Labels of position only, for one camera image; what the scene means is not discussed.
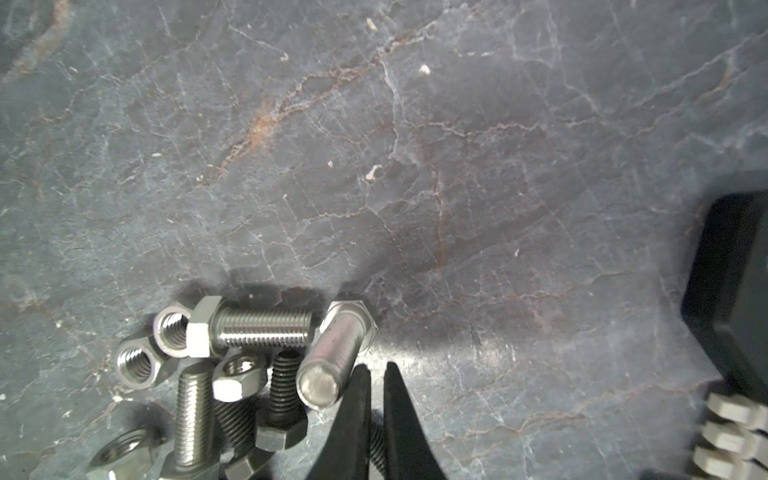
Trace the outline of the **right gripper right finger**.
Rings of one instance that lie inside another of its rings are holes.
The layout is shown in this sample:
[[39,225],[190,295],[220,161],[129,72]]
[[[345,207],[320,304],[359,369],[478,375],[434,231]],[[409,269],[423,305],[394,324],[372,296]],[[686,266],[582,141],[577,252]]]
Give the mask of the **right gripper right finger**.
[[446,479],[439,466],[400,369],[388,362],[383,385],[386,479]]

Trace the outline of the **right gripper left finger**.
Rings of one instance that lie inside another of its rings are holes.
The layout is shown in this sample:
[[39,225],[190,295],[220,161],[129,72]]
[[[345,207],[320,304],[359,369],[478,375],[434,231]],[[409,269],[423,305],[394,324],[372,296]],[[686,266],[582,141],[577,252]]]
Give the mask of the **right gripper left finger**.
[[367,480],[370,421],[371,374],[365,364],[359,364],[352,371],[325,445],[306,479]]

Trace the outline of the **silver hex bolt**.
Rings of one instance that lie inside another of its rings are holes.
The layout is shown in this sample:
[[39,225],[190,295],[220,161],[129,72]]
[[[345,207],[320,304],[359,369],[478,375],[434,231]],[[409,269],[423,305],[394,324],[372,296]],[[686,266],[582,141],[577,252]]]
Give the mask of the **silver hex bolt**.
[[377,331],[374,316],[363,300],[330,303],[296,376],[298,395],[307,407],[324,410],[339,400],[358,355],[370,347]]

